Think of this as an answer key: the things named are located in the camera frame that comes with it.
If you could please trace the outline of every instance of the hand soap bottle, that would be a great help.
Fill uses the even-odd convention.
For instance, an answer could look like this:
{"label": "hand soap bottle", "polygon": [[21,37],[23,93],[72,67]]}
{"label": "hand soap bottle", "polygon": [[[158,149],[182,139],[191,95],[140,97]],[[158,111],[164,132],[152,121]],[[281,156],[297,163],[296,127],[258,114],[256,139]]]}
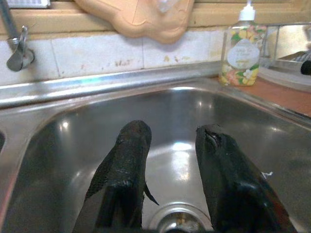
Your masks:
{"label": "hand soap bottle", "polygon": [[239,22],[225,33],[219,81],[224,85],[251,86],[255,83],[265,26],[256,25],[251,1],[240,13]]}

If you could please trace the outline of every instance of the cutting board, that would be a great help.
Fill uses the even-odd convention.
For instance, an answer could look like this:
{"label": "cutting board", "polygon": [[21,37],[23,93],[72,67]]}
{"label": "cutting board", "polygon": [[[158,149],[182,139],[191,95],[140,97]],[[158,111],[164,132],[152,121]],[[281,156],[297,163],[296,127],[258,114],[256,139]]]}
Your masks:
{"label": "cutting board", "polygon": [[148,36],[173,43],[186,31],[194,0],[180,0],[161,12],[159,0],[75,0],[87,12],[109,21],[128,37]]}

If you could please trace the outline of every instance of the faucet handle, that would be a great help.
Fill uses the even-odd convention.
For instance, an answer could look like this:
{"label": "faucet handle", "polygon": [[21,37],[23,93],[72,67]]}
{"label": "faucet handle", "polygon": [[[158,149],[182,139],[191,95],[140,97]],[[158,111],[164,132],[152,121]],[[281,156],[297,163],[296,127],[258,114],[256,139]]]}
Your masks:
{"label": "faucet handle", "polygon": [[27,48],[27,35],[28,28],[26,26],[22,26],[22,31],[16,49],[6,63],[8,68],[12,71],[17,72],[26,68],[35,59],[34,53]]}

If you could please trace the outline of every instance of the sink rim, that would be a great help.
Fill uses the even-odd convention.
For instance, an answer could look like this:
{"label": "sink rim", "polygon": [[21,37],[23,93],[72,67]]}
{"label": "sink rim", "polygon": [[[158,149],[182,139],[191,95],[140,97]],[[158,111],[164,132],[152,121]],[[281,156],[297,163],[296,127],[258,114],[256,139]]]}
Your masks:
{"label": "sink rim", "polygon": [[220,86],[216,80],[202,76],[199,70],[190,79],[173,79],[164,82],[154,83],[154,78],[141,83],[136,89],[128,88],[121,91],[113,91],[83,97],[67,98],[34,105],[25,105],[15,108],[0,110],[0,131],[5,128],[5,148],[1,151],[0,157],[0,177],[5,177],[0,181],[0,230],[2,228],[11,194],[18,176],[25,151],[33,135],[51,122],[59,114],[71,111],[76,108],[104,102],[111,99],[124,98],[128,96],[154,93],[164,90],[176,90],[176,88],[192,88],[217,94],[222,94],[230,98],[246,102],[252,106],[262,109],[272,115],[277,115],[298,124],[311,131],[311,117],[283,108],[272,102],[262,100],[258,97],[243,93],[233,87]]}
{"label": "sink rim", "polygon": [[0,86],[0,109],[25,104],[111,93],[161,83],[215,77],[221,63],[202,62],[119,73]]}

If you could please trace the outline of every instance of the wooden cabinet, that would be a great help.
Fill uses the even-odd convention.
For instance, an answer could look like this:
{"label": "wooden cabinet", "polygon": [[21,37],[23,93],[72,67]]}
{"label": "wooden cabinet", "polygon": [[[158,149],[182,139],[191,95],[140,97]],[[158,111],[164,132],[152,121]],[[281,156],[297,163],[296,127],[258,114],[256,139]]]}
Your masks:
{"label": "wooden cabinet", "polygon": [[[253,0],[256,22],[293,23],[311,21],[311,0]],[[237,22],[246,0],[196,0],[190,28],[232,25]],[[112,26],[90,16],[71,0],[54,0],[51,9],[12,10],[17,25],[28,25],[30,33],[68,33],[113,31]],[[0,35],[5,34],[0,20]]]}

